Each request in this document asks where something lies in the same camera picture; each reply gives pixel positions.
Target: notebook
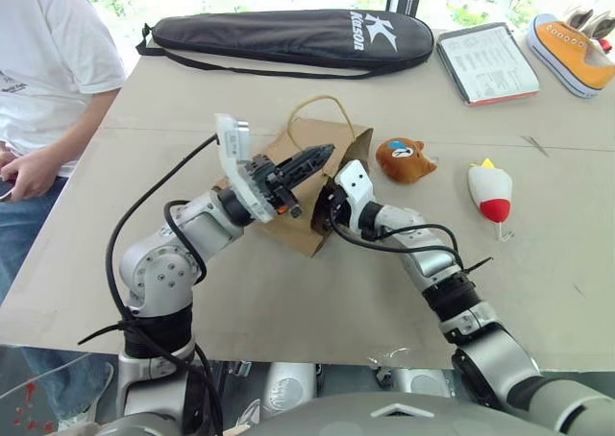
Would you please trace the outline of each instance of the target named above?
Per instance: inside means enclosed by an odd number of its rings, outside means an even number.
[[[470,106],[535,95],[536,74],[505,23],[440,35],[436,51]]]

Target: white and red toy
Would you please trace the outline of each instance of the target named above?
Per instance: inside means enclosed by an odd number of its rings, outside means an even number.
[[[480,213],[498,224],[498,239],[506,241],[512,232],[502,236],[502,222],[508,218],[512,206],[512,178],[496,168],[490,159],[485,159],[481,165],[470,167],[468,184]]]

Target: white tabletop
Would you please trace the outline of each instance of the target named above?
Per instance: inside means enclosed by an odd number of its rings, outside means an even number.
[[[452,228],[468,264],[494,256],[473,280],[543,369],[615,369],[615,85],[581,100],[529,59],[540,94],[483,108],[461,104],[436,57],[356,83],[141,60],[0,308],[0,342],[77,350],[80,338],[118,319],[103,268],[111,228],[213,132],[214,112],[248,120],[256,151],[294,106],[330,93],[355,122],[375,128],[371,175],[382,203],[410,206]],[[339,120],[327,103],[305,114]],[[380,142],[399,135],[426,141],[438,158],[438,169],[411,186],[389,181],[373,158]],[[534,137],[547,155],[522,136]],[[495,240],[469,196],[467,168],[484,157],[514,180],[506,226],[515,237],[506,243]],[[195,197],[220,175],[214,150],[195,158],[129,222],[118,254],[161,224],[164,202]],[[336,236],[310,259],[247,229],[210,262],[194,311],[197,339],[214,359],[450,367],[452,348],[395,256]],[[112,333],[83,350],[117,352],[120,345]]]

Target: plush bear head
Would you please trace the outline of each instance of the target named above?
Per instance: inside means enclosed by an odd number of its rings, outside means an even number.
[[[376,160],[391,180],[414,183],[436,169],[436,165],[423,156],[425,144],[408,138],[391,138],[378,147]]]

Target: person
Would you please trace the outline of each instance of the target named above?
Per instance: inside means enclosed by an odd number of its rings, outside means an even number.
[[[87,0],[0,0],[0,32],[1,303],[125,73]],[[36,375],[78,355],[22,350]],[[111,377],[92,355],[43,379],[59,429],[93,421]]]

